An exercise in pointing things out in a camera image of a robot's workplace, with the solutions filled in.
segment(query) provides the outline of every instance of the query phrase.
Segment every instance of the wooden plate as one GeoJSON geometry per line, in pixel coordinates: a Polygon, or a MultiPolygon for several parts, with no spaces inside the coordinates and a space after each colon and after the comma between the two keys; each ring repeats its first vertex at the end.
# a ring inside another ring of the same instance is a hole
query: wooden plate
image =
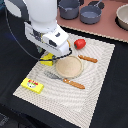
{"type": "Polygon", "coordinates": [[[83,63],[76,56],[67,56],[56,62],[56,71],[64,78],[74,78],[83,71],[83,63]]]}

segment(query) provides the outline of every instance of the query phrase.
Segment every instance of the placemat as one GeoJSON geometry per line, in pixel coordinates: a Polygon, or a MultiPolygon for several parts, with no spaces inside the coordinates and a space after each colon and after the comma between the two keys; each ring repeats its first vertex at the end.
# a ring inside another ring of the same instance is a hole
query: placemat
{"type": "Polygon", "coordinates": [[[79,77],[72,79],[74,82],[83,84],[85,89],[81,90],[60,80],[46,77],[44,70],[59,76],[55,70],[55,64],[49,67],[37,62],[26,77],[44,85],[41,94],[36,94],[19,86],[13,95],[49,111],[76,126],[89,128],[115,45],[68,34],[73,55],[85,55],[98,59],[97,63],[82,60],[84,71],[79,77]],[[81,50],[76,50],[74,47],[74,41],[77,39],[85,39],[86,41],[86,46],[81,50]]]}

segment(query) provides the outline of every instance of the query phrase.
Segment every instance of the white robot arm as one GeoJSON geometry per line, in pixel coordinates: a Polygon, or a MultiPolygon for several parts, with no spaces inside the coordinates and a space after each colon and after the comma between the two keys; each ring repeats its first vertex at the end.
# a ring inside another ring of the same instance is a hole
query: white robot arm
{"type": "Polygon", "coordinates": [[[57,24],[57,0],[4,0],[7,9],[25,22],[28,40],[54,54],[69,54],[68,34],[57,24]]]}

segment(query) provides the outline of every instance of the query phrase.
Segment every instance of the tomato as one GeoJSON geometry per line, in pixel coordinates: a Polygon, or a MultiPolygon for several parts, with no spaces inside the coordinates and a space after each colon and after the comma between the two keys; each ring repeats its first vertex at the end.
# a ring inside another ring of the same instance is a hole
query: tomato
{"type": "Polygon", "coordinates": [[[86,45],[86,41],[84,39],[78,39],[74,42],[74,46],[76,49],[82,49],[86,45]]]}

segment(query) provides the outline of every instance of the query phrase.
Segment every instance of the table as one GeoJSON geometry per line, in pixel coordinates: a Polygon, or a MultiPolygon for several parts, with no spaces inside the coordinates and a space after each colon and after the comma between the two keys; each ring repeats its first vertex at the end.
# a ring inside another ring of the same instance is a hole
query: table
{"type": "MultiPolygon", "coordinates": [[[[36,57],[40,57],[33,43],[26,39],[24,23],[9,14],[9,23],[18,41],[36,57]]],[[[95,35],[63,28],[65,31],[87,38],[115,44],[115,50],[101,89],[90,128],[128,127],[128,44],[95,35]]],[[[78,128],[48,111],[42,110],[13,96],[36,60],[28,56],[11,36],[5,14],[0,16],[0,104],[29,115],[52,128],[78,128]]]]}

